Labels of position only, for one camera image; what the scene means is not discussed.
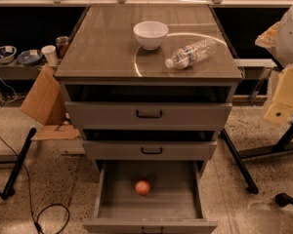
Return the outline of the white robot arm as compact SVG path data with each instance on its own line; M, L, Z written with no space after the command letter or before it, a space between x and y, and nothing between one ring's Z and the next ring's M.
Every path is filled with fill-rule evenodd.
M293 5L255 40L255 44L274 54L284 64L264 119L272 124L281 124L293 115Z

